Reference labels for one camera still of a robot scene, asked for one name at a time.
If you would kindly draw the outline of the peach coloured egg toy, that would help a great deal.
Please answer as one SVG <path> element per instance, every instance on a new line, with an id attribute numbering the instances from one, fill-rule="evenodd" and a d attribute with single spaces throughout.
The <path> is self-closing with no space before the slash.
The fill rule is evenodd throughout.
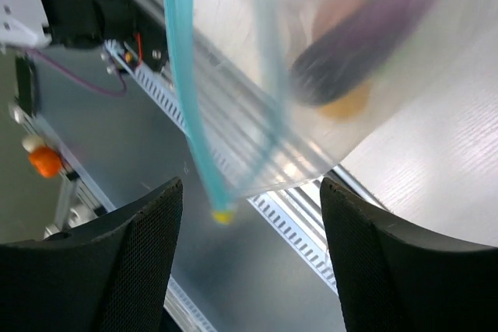
<path id="1" fill-rule="evenodd" d="M 366 0 L 322 0 L 312 25 L 313 40 L 317 40 L 328 30 L 336 27 L 365 2 Z"/>

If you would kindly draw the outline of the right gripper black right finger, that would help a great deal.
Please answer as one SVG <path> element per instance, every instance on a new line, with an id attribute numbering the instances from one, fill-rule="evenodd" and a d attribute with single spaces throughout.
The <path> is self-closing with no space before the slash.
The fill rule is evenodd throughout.
<path id="1" fill-rule="evenodd" d="M 415 225 L 325 178 L 322 219 L 348 331 L 495 331 L 497 249 Z"/>

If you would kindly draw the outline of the aluminium mounting rail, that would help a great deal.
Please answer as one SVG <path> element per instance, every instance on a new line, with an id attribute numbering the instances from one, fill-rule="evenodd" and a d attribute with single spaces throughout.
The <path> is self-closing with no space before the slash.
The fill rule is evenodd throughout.
<path id="1" fill-rule="evenodd" d="M 223 223 L 236 200 L 297 187 L 343 160 L 379 123 L 384 83 L 366 80 L 324 106 L 301 103 L 289 60 L 307 44 L 299 13 L 279 0 L 195 0 L 187 47 L 172 62 L 143 66 L 171 95 L 181 129 Z"/>

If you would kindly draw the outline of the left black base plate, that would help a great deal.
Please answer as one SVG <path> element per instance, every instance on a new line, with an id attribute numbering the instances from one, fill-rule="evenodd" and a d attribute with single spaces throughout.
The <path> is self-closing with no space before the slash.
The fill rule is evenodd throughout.
<path id="1" fill-rule="evenodd" d="M 93 0 L 105 40 L 127 44 L 159 72 L 169 60 L 160 7 L 153 0 Z"/>

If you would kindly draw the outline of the yellow toy lemon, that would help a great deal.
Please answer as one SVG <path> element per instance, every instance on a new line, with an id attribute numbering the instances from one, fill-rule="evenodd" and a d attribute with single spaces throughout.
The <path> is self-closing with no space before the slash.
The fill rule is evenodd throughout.
<path id="1" fill-rule="evenodd" d="M 369 100 L 371 84 L 365 82 L 357 86 L 345 96 L 318 108 L 318 113 L 324 117 L 345 121 L 360 115 Z"/>

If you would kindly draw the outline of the orange emergency stop button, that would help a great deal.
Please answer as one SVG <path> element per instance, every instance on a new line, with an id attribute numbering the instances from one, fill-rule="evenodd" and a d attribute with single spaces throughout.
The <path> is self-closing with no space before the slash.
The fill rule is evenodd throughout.
<path id="1" fill-rule="evenodd" d="M 52 178 L 62 170 L 62 158 L 41 136 L 27 135 L 22 146 L 29 153 L 31 165 L 42 177 Z"/>

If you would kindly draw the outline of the purple toy eggplant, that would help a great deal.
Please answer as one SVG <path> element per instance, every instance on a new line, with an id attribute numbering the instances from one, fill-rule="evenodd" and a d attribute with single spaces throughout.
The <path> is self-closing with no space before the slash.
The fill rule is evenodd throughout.
<path id="1" fill-rule="evenodd" d="M 293 63 L 298 101 L 320 106 L 354 90 L 408 38 L 436 0 L 368 0 Z"/>

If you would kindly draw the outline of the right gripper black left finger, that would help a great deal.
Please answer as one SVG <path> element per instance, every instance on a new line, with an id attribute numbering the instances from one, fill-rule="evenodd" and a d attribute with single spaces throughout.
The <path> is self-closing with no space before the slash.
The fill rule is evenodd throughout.
<path id="1" fill-rule="evenodd" d="M 48 238 L 1 247 L 3 331 L 157 331 L 183 211 L 179 178 Z"/>

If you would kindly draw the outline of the clear zip top bag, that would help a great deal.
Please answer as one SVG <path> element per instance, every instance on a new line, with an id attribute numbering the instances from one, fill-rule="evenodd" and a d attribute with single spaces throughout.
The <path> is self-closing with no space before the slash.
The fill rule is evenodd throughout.
<path id="1" fill-rule="evenodd" d="M 352 16 L 337 27 L 344 34 L 358 26 L 367 16 L 379 17 L 371 20 L 368 26 L 379 27 L 375 37 L 395 48 L 399 38 L 405 37 L 420 17 L 435 0 L 372 0 L 359 14 Z M 268 94 L 265 97 L 265 111 L 268 127 L 262 151 L 255 161 L 243 172 L 240 182 L 228 188 L 215 164 L 202 123 L 197 97 L 194 60 L 194 0 L 164 0 L 166 32 L 170 69 L 174 79 L 177 97 L 181 104 L 187 125 L 189 145 L 197 163 L 205 189 L 212 202 L 212 216 L 222 224 L 230 223 L 233 217 L 232 202 L 241 194 L 242 188 L 256 178 L 264 166 L 270 162 L 286 132 L 286 99 L 297 93 L 297 83 L 306 68 L 287 68 L 281 55 L 281 44 L 276 36 L 275 4 L 273 0 L 259 0 L 256 5 L 256 18 L 262 23 L 258 42 L 261 45 L 264 67 L 263 76 L 268 80 Z"/>

